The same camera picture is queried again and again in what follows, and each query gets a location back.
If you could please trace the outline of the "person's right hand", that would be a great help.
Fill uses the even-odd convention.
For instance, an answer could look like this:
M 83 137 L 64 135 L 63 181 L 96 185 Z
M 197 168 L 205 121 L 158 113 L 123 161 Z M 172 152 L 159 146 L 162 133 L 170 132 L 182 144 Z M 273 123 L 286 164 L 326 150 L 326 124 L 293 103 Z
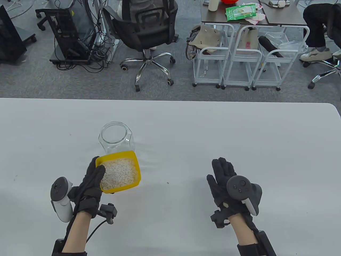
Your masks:
M 241 201 L 233 199 L 227 191 L 227 182 L 236 176 L 232 163 L 225 158 L 212 160 L 214 175 L 208 174 L 206 179 L 217 207 L 227 213 L 227 217 L 236 214 L 248 214 L 249 210 Z

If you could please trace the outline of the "person's left hand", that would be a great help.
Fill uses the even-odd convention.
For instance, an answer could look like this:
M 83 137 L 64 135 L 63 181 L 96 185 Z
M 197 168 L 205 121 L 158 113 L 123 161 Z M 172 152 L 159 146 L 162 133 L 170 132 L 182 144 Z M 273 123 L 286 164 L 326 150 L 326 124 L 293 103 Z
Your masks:
M 68 193 L 68 198 L 75 204 L 73 214 L 79 212 L 89 213 L 91 218 L 95 218 L 99 209 L 99 203 L 102 196 L 100 183 L 106 169 L 103 165 L 96 167 L 96 156 L 90 162 L 87 172 L 78 186 L 72 187 Z

